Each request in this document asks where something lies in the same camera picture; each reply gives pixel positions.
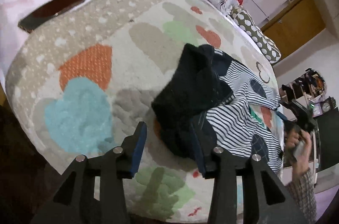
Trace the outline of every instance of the black phone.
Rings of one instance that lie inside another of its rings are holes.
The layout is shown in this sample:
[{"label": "black phone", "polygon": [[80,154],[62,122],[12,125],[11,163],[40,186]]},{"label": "black phone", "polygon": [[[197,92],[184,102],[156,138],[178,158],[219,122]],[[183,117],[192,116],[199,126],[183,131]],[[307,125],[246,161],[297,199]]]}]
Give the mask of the black phone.
[{"label": "black phone", "polygon": [[44,22],[65,13],[84,1],[85,0],[51,0],[20,20],[18,26],[22,30],[32,33]]}]

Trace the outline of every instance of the purple floor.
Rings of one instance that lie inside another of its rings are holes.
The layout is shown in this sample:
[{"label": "purple floor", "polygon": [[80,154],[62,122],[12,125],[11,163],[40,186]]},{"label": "purple floor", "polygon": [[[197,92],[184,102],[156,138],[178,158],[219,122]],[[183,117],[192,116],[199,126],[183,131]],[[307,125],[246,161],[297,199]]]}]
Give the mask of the purple floor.
[{"label": "purple floor", "polygon": [[327,209],[328,205],[331,203],[333,197],[337,193],[339,189],[339,185],[335,186],[326,191],[320,192],[316,194],[316,202],[317,202],[317,220],[322,216],[322,214]]}]

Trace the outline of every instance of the patterned blanket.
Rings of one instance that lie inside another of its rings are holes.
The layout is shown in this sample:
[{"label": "patterned blanket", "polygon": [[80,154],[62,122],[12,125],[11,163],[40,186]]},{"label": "patterned blanket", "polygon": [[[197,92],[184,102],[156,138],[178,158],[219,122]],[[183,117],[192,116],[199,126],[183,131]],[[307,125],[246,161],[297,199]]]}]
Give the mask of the patterned blanket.
[{"label": "patterned blanket", "polygon": [[[59,173],[80,153],[93,157],[120,145],[145,121],[139,172],[124,181],[128,210],[171,222],[204,222],[213,181],[204,180],[192,160],[170,153],[150,107],[171,79],[185,43],[211,44],[277,88],[267,59],[202,0],[92,0],[30,35],[8,71],[8,100],[32,143]],[[251,109],[282,142],[275,114]]]}]

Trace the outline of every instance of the metal screw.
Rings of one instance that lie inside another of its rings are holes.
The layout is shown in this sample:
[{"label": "metal screw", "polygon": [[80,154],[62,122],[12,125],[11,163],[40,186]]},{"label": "metal screw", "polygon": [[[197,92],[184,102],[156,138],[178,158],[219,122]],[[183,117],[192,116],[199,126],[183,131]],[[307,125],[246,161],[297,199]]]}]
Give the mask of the metal screw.
[{"label": "metal screw", "polygon": [[113,152],[116,153],[116,154],[122,153],[122,151],[123,151],[123,148],[122,148],[122,147],[115,147],[115,148],[113,149]]},{"label": "metal screw", "polygon": [[78,162],[82,162],[82,161],[84,161],[85,160],[85,156],[84,155],[82,155],[82,154],[80,154],[80,155],[78,155],[76,158],[75,158],[75,160],[77,160]]},{"label": "metal screw", "polygon": [[253,159],[254,161],[259,162],[259,161],[261,160],[261,156],[260,156],[259,154],[253,154],[253,155],[252,155],[252,159]]},{"label": "metal screw", "polygon": [[224,149],[222,147],[217,146],[213,149],[213,151],[215,153],[223,153]]}]

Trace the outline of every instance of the person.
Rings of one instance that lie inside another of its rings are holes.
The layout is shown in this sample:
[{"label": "person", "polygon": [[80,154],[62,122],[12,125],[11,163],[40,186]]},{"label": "person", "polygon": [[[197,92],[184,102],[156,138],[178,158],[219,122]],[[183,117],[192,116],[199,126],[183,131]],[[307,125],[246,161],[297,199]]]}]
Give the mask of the person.
[{"label": "person", "polygon": [[[286,185],[286,188],[304,214],[308,224],[313,224],[316,220],[317,207],[312,172],[308,166],[312,141],[310,134],[303,130],[301,137],[305,141],[304,150],[298,156],[297,161],[292,164],[292,181]],[[299,141],[300,135],[292,129],[288,134],[285,149],[294,148]]]}]

